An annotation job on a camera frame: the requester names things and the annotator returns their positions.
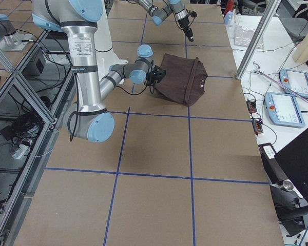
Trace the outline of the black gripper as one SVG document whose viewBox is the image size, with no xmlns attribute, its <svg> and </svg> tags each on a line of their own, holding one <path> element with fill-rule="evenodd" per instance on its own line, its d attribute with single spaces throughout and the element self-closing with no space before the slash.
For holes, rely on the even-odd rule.
<svg viewBox="0 0 308 246">
<path fill-rule="evenodd" d="M 180 28 L 184 31 L 185 36 L 190 42 L 194 41 L 194 35 L 192 29 L 189 27 L 190 22 L 188 16 L 178 20 Z"/>
<path fill-rule="evenodd" d="M 153 65 L 146 74 L 145 85 L 155 86 L 158 84 L 166 75 L 166 70 L 161 69 L 157 65 Z"/>
</svg>

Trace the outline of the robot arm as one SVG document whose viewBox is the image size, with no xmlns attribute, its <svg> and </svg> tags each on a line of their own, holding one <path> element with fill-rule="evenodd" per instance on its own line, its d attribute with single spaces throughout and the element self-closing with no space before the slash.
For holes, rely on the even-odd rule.
<svg viewBox="0 0 308 246">
<path fill-rule="evenodd" d="M 100 77 L 95 33 L 106 17 L 103 1 L 32 1 L 32 17 L 37 26 L 67 35 L 77 97 L 64 115 L 71 140 L 98 143 L 112 135 L 115 121 L 103 100 L 122 80 L 158 83 L 165 76 L 165 70 L 154 64 L 151 46 L 140 45 L 134 63 L 111 64 Z"/>
<path fill-rule="evenodd" d="M 162 8 L 154 5 L 153 1 L 138 0 L 127 2 L 140 5 L 150 15 L 156 26 L 159 26 L 170 15 L 173 15 L 178 28 L 184 32 L 190 42 L 194 41 L 194 35 L 191 29 L 192 23 L 189 21 L 189 17 L 191 16 L 195 19 L 197 13 L 196 11 L 187 10 L 182 1 L 163 1 L 164 6 Z"/>
</svg>

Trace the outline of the third robot base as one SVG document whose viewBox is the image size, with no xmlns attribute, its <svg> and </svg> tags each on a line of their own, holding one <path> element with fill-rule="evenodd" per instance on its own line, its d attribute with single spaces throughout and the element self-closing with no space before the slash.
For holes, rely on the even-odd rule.
<svg viewBox="0 0 308 246">
<path fill-rule="evenodd" d="M 12 25 L 10 19 L 0 14 L 0 49 L 3 51 L 21 52 L 25 46 L 33 41 L 32 34 L 19 33 Z"/>
</svg>

